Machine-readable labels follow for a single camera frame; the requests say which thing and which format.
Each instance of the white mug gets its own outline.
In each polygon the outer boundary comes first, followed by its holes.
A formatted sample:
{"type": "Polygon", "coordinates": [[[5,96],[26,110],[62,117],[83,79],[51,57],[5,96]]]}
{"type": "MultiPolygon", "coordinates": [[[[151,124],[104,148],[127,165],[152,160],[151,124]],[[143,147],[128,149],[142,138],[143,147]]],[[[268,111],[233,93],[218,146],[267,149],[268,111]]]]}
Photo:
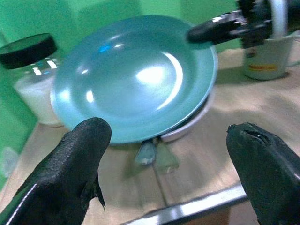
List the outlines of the white mug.
{"type": "Polygon", "coordinates": [[[300,64],[288,62],[294,40],[300,35],[291,34],[278,39],[267,39],[263,45],[248,48],[244,54],[244,75],[257,80],[270,80],[285,75],[286,67],[300,64]]]}

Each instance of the robotic arm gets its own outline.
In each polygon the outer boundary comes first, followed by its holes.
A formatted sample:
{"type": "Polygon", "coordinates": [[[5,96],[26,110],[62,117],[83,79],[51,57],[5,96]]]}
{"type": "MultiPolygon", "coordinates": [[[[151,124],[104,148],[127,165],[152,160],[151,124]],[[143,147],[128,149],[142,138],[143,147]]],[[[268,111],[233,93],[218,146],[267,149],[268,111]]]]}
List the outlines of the robotic arm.
{"type": "Polygon", "coordinates": [[[278,33],[284,32],[285,36],[300,30],[300,0],[238,0],[238,5],[237,11],[191,29],[188,41],[220,44],[241,38],[243,48],[250,48],[262,45],[265,39],[276,38],[278,33]]]}

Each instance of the green wall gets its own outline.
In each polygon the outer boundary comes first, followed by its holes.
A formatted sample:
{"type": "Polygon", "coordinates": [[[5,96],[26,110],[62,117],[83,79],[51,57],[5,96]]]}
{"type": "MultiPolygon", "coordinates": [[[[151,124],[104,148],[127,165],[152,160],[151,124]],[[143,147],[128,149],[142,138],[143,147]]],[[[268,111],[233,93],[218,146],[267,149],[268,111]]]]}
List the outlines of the green wall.
{"type": "MultiPolygon", "coordinates": [[[[235,9],[235,0],[0,0],[0,46],[49,32],[68,53],[88,34],[132,16],[169,15],[199,24],[235,9]]],[[[239,46],[230,41],[217,45],[217,51],[239,46]]],[[[20,153],[35,123],[0,67],[0,172],[3,149],[20,153]]],[[[0,188],[5,180],[0,173],[0,188]]]]}

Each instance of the white powder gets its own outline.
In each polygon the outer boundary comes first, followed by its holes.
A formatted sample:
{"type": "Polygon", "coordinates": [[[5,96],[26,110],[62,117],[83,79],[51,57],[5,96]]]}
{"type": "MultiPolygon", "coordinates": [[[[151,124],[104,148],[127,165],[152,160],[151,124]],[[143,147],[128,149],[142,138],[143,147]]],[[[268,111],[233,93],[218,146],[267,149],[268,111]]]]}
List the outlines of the white powder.
{"type": "Polygon", "coordinates": [[[24,77],[15,84],[15,89],[37,116],[40,123],[47,125],[60,124],[56,117],[50,101],[50,90],[53,85],[54,76],[37,83],[28,82],[24,77]]]}

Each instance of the mug handle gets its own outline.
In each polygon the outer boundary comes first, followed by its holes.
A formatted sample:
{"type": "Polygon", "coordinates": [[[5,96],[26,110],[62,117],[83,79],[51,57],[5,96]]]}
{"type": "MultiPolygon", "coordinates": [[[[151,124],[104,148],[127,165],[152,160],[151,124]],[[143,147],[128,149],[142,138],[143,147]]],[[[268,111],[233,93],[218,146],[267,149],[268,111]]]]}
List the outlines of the mug handle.
{"type": "MultiPolygon", "coordinates": [[[[294,35],[295,36],[295,40],[300,42],[300,31],[297,32],[298,34],[294,35]]],[[[300,64],[300,60],[296,60],[294,62],[289,62],[287,64],[287,67],[294,67],[296,65],[300,64]]]]}

